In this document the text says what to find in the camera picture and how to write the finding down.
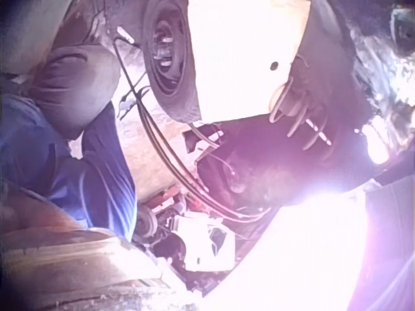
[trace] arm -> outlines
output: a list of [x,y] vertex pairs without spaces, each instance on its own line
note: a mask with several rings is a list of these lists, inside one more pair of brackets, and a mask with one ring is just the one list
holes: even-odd
[[104,227],[131,240],[137,198],[108,104],[85,129],[82,159],[60,158],[49,198],[89,227]]

